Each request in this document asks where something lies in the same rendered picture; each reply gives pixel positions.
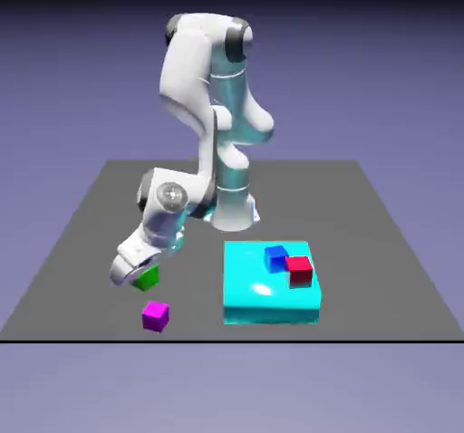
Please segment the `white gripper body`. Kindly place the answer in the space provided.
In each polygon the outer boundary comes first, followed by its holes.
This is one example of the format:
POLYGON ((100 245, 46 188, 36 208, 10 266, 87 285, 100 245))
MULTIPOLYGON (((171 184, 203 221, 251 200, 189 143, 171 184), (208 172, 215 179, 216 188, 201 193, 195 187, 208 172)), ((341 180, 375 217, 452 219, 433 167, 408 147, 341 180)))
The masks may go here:
POLYGON ((121 255, 116 255, 110 268, 110 278, 116 285, 132 284, 142 279, 153 267, 157 267, 159 261, 151 257, 138 265, 130 265, 121 255))

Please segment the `small green cube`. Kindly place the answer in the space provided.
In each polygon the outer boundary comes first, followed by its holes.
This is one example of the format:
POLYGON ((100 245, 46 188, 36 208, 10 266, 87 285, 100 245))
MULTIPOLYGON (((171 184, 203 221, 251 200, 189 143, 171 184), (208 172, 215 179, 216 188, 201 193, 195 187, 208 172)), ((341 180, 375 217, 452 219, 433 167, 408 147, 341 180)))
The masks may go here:
POLYGON ((150 267, 143 268, 130 284, 142 292, 147 292, 159 282, 159 279, 159 266, 151 265, 150 267))

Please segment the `small magenta cube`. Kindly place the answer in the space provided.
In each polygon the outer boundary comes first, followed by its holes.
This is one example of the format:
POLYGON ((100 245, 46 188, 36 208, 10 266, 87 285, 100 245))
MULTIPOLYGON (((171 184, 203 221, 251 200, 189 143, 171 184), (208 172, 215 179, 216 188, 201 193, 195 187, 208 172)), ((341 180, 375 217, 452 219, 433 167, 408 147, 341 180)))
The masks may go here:
POLYGON ((169 305, 147 301, 141 311, 141 322, 144 330, 162 332, 169 323, 169 305))

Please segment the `small blue cube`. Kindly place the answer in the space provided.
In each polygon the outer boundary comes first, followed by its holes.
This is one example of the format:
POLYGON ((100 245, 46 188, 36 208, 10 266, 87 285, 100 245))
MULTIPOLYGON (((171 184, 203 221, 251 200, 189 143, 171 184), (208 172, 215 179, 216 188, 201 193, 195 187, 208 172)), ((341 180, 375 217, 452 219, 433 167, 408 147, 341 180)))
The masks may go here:
POLYGON ((281 273, 286 270, 288 253, 282 245, 272 245, 265 248, 265 265, 270 274, 281 273))

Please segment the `small red cube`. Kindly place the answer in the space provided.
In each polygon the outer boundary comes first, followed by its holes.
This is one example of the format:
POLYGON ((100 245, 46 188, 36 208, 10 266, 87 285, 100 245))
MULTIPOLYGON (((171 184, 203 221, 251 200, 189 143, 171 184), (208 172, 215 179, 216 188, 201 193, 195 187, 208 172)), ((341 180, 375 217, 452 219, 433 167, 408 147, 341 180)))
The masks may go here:
POLYGON ((308 255, 294 255, 285 258, 290 288, 308 288, 312 286, 314 267, 308 255))

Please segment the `large cyan box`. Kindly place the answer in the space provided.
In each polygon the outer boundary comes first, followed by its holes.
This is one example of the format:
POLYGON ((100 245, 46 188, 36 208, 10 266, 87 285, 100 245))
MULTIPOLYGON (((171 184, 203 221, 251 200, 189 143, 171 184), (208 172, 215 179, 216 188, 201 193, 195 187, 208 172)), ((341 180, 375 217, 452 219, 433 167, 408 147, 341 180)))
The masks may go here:
POLYGON ((309 323, 319 321, 322 291, 314 267, 312 286, 290 288, 288 272, 270 274, 265 248, 282 245, 288 256, 308 255, 306 241, 226 241, 223 266, 225 324, 309 323))

